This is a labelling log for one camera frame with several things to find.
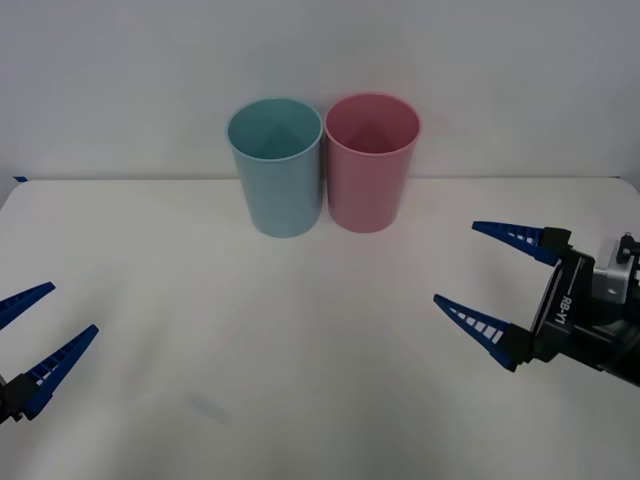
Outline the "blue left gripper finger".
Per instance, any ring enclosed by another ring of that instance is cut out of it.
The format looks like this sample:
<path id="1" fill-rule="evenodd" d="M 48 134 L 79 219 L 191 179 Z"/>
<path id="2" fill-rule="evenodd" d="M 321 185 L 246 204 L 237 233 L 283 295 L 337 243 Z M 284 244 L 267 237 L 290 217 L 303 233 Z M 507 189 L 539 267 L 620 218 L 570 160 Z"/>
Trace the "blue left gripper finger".
<path id="1" fill-rule="evenodd" d="M 0 304 L 0 329 L 3 330 L 54 289 L 52 282 L 46 282 L 3 299 Z"/>
<path id="2" fill-rule="evenodd" d="M 4 385 L 4 420 L 31 421 L 51 400 L 54 391 L 98 334 L 90 325 L 60 349 Z"/>

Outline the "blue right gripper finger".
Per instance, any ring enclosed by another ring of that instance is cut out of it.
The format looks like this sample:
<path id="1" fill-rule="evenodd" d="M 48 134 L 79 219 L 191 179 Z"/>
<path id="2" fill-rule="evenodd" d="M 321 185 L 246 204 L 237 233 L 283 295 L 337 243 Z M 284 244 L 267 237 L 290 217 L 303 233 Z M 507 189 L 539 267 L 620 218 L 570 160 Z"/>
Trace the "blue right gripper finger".
<path id="1" fill-rule="evenodd" d="M 528 330 L 438 294 L 433 297 L 433 301 L 504 369 L 515 372 L 519 365 L 533 359 L 533 335 Z"/>
<path id="2" fill-rule="evenodd" d="M 499 240 L 549 266 L 572 259 L 571 232 L 556 227 L 532 227 L 489 221 L 474 221 L 472 229 Z"/>

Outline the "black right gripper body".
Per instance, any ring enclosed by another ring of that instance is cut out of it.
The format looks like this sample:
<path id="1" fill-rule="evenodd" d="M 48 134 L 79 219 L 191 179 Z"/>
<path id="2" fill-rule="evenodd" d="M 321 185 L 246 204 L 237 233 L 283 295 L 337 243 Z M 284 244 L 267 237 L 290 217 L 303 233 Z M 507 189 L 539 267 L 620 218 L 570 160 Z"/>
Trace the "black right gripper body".
<path id="1" fill-rule="evenodd" d="M 600 371 L 609 348 L 604 327 L 611 308 L 592 296 L 593 257 L 569 249 L 559 260 L 531 327 L 531 357 L 548 363 L 564 355 Z"/>

